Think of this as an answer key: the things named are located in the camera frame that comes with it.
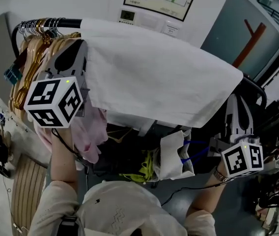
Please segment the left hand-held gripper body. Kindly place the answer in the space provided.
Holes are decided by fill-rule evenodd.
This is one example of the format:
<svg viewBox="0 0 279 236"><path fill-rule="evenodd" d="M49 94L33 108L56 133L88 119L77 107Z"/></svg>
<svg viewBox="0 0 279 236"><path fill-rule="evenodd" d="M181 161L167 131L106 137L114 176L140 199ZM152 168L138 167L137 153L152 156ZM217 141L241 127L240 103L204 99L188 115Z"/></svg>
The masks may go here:
<svg viewBox="0 0 279 236"><path fill-rule="evenodd" d="M24 109L40 127L67 128L75 116L83 116L88 91L84 68L48 68L31 83Z"/></svg>

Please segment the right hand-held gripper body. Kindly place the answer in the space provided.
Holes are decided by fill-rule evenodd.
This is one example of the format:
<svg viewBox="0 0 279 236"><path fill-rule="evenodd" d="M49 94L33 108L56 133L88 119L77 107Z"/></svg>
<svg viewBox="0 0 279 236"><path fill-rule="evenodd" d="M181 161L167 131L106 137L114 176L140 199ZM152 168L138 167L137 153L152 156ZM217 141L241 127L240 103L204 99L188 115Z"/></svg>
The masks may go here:
<svg viewBox="0 0 279 236"><path fill-rule="evenodd" d="M244 177L264 170L263 148L255 135L237 137L227 143L212 137L210 152L220 154L227 178Z"/></svg>

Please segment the black clothes rail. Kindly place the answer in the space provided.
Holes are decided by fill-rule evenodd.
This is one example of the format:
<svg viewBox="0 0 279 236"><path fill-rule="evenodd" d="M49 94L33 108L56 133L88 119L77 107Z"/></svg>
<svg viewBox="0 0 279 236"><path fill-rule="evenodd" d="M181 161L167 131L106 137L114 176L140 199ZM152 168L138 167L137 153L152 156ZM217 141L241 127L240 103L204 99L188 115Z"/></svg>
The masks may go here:
<svg viewBox="0 0 279 236"><path fill-rule="evenodd" d="M26 63L25 51L23 51L22 54L19 53L16 40L17 32L20 31L21 28L35 28L36 25L39 24L41 21L43 22L44 28L43 34L49 39L53 39L59 35L57 33L57 30L59 28L80 29L82 23L81 19L66 18L36 19L19 23L17 26L15 26L11 35L11 44L16 58L14 65L16 67L21 68ZM241 96L250 109L253 109L255 111L263 111L266 109L267 95L265 93L265 90L254 80L252 80L247 74L243 74L241 82L232 92L235 93L237 96Z"/></svg>

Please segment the white cloth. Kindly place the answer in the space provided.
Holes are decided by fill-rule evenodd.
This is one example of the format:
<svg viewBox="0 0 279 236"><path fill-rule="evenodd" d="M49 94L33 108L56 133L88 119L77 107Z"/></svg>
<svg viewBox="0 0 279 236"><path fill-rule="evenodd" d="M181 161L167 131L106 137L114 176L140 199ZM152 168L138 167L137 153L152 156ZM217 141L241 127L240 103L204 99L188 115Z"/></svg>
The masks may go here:
<svg viewBox="0 0 279 236"><path fill-rule="evenodd" d="M81 31L96 108L201 128L243 79L220 58L162 33L90 18Z"/></svg>

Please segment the person's right forearm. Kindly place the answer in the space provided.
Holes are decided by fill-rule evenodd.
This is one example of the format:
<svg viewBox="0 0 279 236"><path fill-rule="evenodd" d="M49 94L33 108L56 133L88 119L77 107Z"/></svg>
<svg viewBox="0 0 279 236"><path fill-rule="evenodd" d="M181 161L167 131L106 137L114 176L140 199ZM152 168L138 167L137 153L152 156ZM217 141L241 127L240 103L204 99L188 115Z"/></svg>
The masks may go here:
<svg viewBox="0 0 279 236"><path fill-rule="evenodd" d="M226 168L224 163L221 161L217 166L217 171L224 177L226 177ZM214 174L210 176L205 187L217 185L222 183L218 180ZM221 194L226 187L226 184L219 185L217 187L211 187L201 190L201 192L194 198L193 202L189 206L186 217L200 210L204 210L208 213L213 213L219 202Z"/></svg>

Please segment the person's left forearm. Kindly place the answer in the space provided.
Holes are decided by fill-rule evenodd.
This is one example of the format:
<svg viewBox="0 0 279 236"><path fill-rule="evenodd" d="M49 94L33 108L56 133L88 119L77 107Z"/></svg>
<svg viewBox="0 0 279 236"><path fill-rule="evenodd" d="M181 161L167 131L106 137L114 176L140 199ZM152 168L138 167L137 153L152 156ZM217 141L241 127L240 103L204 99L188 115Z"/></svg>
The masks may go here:
<svg viewBox="0 0 279 236"><path fill-rule="evenodd" d="M74 154L55 135L52 135L51 180L65 182L73 189L78 186Z"/></svg>

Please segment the bunch of beige clothes hangers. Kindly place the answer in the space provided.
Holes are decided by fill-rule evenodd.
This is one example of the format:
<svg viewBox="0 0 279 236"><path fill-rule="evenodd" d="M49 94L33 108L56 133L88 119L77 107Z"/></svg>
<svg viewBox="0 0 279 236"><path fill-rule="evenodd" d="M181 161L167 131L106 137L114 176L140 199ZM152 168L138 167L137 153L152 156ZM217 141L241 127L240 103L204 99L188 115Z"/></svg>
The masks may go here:
<svg viewBox="0 0 279 236"><path fill-rule="evenodd" d="M41 21L35 28L21 28L17 32L16 40L19 53L26 53L26 63L20 68L22 78L15 85L12 85L9 108L18 118L22 119L24 103L27 93L33 82L41 71L46 67L48 60L57 53L64 45L71 43L75 38L81 36L80 33L74 32L68 35L59 34L53 39L45 37L43 34L43 22Z"/></svg>

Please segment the silver wristwatch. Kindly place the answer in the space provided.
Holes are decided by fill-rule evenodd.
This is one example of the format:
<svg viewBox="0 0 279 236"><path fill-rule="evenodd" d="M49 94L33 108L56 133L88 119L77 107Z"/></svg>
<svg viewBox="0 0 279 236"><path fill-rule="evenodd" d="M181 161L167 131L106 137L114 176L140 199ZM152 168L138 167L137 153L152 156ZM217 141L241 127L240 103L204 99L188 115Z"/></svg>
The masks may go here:
<svg viewBox="0 0 279 236"><path fill-rule="evenodd" d="M220 181L221 183L225 183L225 182L227 182L227 181L230 180L229 177L223 176L223 175L218 171L218 168L216 168L216 169L214 170L213 175L214 175L214 177L215 177L218 181Z"/></svg>

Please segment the teal plastic clips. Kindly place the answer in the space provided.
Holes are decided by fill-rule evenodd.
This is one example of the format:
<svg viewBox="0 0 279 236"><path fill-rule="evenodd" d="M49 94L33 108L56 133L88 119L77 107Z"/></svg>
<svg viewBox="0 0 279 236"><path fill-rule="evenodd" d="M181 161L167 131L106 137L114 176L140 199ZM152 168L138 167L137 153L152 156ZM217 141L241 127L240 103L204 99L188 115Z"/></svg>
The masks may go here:
<svg viewBox="0 0 279 236"><path fill-rule="evenodd" d="M13 63L7 70L5 70L4 78L12 85L15 85L22 78L20 66Z"/></svg>

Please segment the pink hanging garment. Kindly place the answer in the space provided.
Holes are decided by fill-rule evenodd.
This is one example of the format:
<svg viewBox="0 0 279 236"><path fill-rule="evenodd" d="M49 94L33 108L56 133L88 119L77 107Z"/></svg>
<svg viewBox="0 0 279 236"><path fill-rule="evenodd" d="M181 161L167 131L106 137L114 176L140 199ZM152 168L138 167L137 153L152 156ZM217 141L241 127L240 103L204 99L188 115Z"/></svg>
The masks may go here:
<svg viewBox="0 0 279 236"><path fill-rule="evenodd" d="M71 123L73 144L80 155L90 163L97 163L98 145L108 139L106 111L92 106L89 96L84 104L84 116L74 117Z"/></svg>

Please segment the orange coat tree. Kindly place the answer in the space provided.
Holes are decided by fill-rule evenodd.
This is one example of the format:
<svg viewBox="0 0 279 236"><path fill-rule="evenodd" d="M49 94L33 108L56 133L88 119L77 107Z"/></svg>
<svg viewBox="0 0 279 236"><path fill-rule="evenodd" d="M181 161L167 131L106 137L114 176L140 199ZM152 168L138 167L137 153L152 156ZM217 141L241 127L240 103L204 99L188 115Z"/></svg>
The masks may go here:
<svg viewBox="0 0 279 236"><path fill-rule="evenodd" d="M266 26L263 23L260 23L255 31L253 31L251 25L249 24L248 20L245 19L244 23L251 35L251 38L243 48L243 50L240 52L238 57L234 60L232 63L232 66L235 68L239 68L239 66L243 63L245 58L248 56L248 54L251 52L251 50L254 48L256 43L259 41L261 36L263 35L264 31L266 30Z"/></svg>

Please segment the white key card holder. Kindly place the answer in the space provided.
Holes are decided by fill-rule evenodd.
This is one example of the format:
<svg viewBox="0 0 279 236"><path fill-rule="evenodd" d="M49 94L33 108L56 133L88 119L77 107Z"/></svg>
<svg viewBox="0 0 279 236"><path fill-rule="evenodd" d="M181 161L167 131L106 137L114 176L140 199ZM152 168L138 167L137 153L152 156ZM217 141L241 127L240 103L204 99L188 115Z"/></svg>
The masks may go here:
<svg viewBox="0 0 279 236"><path fill-rule="evenodd" d="M180 29L181 29L181 25L179 23L172 22L172 21L165 21L161 33L172 37L177 37Z"/></svg>

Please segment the wooden slatted board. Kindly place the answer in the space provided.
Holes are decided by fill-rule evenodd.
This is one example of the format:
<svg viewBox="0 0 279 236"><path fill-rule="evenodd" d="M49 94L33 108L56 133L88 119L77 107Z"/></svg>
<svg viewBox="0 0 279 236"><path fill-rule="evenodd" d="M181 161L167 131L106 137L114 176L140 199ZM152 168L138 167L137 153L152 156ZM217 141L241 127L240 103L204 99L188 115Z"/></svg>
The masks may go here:
<svg viewBox="0 0 279 236"><path fill-rule="evenodd" d="M46 172L45 167L21 154L11 197L13 236L27 236L45 186Z"/></svg>

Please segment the black duffel bag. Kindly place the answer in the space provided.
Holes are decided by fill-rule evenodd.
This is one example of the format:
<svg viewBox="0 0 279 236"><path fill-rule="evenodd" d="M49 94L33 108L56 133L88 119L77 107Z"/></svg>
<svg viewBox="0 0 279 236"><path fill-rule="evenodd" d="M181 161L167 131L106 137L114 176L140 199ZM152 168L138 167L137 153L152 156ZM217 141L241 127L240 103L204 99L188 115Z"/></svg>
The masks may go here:
<svg viewBox="0 0 279 236"><path fill-rule="evenodd" d="M159 139L148 132L144 137L130 127L107 125L108 140L98 146L101 154L92 166L92 172L99 176L136 174L145 159L143 150L159 151Z"/></svg>

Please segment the black metal railing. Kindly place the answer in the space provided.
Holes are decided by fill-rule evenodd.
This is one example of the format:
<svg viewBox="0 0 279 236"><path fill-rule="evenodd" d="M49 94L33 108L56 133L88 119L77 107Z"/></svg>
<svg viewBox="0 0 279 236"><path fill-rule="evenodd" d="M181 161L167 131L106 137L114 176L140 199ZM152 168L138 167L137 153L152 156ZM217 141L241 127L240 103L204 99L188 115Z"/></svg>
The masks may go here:
<svg viewBox="0 0 279 236"><path fill-rule="evenodd" d="M279 0L257 0L279 25Z"/></svg>

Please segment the person's cream knit sweater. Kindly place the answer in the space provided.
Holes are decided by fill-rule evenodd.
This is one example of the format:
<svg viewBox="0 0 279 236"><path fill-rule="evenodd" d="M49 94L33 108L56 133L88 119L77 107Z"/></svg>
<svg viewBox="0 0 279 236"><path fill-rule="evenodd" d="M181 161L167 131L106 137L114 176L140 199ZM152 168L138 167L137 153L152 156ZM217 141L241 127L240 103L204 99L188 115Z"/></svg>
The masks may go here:
<svg viewBox="0 0 279 236"><path fill-rule="evenodd" d="M216 236L213 216L200 210L183 225L167 213L155 195L133 182L107 181L87 191L83 203L63 181L44 190L28 236L57 234L62 217L75 216L82 236Z"/></svg>

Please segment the white wall thermostat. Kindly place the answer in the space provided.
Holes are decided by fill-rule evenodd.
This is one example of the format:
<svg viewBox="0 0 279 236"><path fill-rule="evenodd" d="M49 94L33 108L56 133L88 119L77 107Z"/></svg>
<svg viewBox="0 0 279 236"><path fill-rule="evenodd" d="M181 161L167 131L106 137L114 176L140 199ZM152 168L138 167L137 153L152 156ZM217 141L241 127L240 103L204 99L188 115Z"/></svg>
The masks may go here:
<svg viewBox="0 0 279 236"><path fill-rule="evenodd" d="M135 25L136 12L122 8L117 21L122 24Z"/></svg>

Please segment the white wall switch panel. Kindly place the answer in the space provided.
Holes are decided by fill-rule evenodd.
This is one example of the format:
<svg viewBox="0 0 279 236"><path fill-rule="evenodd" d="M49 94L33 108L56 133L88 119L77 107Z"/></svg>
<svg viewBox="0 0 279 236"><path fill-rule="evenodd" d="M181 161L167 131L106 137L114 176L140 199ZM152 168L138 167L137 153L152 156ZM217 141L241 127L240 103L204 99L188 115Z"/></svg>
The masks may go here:
<svg viewBox="0 0 279 236"><path fill-rule="evenodd" d="M150 15L144 12L136 12L135 24L148 30L161 32L165 24L165 20L163 17L156 15Z"/></svg>

